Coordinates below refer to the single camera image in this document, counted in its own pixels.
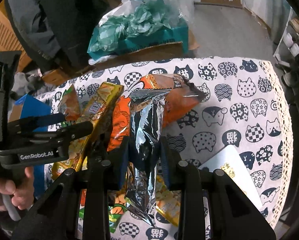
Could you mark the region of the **person left hand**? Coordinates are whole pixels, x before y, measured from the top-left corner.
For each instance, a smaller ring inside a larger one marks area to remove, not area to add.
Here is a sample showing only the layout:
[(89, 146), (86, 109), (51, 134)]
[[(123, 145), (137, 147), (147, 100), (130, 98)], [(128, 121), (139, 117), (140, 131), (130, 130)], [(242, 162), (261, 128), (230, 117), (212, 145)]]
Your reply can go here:
[(34, 202), (34, 168), (25, 168), (25, 177), (19, 186), (12, 180), (0, 178), (0, 211), (6, 211), (1, 194), (11, 195), (12, 204), (20, 210), (28, 209)]

